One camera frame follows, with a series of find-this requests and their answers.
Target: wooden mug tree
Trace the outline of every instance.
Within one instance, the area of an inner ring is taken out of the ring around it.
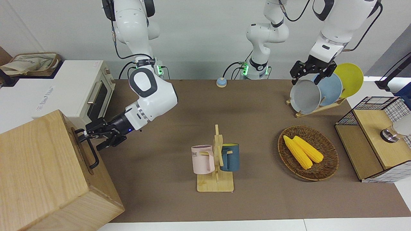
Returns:
[[[234,191],[233,172],[220,170],[224,166],[222,150],[223,135],[219,134],[218,125],[215,125],[213,155],[215,170],[209,174],[197,175],[198,192],[232,192]]]

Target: oven door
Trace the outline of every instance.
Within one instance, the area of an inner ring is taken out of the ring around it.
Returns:
[[[95,83],[92,93],[87,101],[87,104],[90,105],[87,111],[87,117],[91,121],[105,115],[111,94],[113,93],[109,83],[102,74],[100,74],[98,79],[99,81]]]

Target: white toaster oven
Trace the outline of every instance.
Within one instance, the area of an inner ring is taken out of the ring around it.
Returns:
[[[66,60],[57,72],[32,118],[61,110],[77,128],[105,115],[115,82],[103,60]]]

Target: yellow corn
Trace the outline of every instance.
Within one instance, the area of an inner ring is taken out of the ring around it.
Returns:
[[[323,161],[323,154],[321,154],[321,152],[319,152],[305,140],[301,139],[298,136],[294,136],[293,141],[305,152],[305,154],[307,154],[307,156],[312,161],[314,161],[315,163],[320,163],[321,161]]]
[[[285,145],[287,145],[288,149],[291,151],[295,159],[300,163],[303,169],[309,169],[312,167],[312,161],[308,158],[308,156],[304,153],[304,151],[288,136],[283,136]]]

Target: table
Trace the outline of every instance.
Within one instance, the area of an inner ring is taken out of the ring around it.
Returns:
[[[285,104],[289,80],[171,80],[179,103],[132,132],[101,156],[126,211],[112,222],[220,221],[343,217],[409,217],[394,184],[360,183],[334,124],[348,103],[295,118]],[[137,99],[126,80],[116,89],[106,118]],[[225,142],[240,144],[233,193],[198,193],[190,147],[212,144],[214,124]],[[305,182],[282,164],[281,131],[292,125],[318,129],[337,149],[339,169],[328,180]]]

